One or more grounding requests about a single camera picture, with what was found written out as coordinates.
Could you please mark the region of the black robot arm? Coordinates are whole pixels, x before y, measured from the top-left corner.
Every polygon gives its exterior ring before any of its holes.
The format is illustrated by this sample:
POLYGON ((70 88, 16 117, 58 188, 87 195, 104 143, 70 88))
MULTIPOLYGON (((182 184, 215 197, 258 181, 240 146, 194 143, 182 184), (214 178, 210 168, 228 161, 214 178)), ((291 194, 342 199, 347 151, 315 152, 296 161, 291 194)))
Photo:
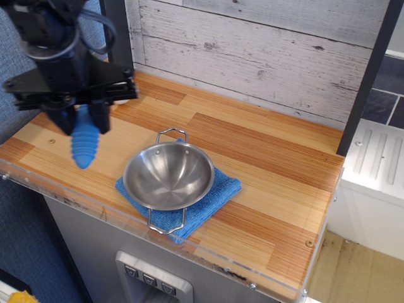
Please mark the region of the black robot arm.
POLYGON ((15 98, 18 110, 41 110, 66 135, 78 122, 75 107, 87 105, 90 120, 105 134, 110 129, 109 107, 118 100, 137 98, 134 69, 97 59, 114 45, 117 31, 106 16, 85 9, 84 1, 1 1, 20 36, 23 53, 36 68, 6 80, 3 89, 15 98), (94 49, 78 19, 100 22, 109 43, 94 49))

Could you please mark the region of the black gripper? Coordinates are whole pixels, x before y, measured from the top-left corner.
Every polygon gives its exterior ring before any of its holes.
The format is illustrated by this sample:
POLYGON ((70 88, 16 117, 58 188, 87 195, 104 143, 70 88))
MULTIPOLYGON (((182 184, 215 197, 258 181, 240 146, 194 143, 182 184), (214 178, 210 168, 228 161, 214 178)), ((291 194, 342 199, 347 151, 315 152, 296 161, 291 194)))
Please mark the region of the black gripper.
POLYGON ((76 104, 89 104, 92 121, 101 134, 110 131, 109 105, 137 98, 134 70, 105 62, 84 44, 50 48, 22 44, 36 67, 3 82, 20 110, 41 109, 66 135, 76 126, 76 104))

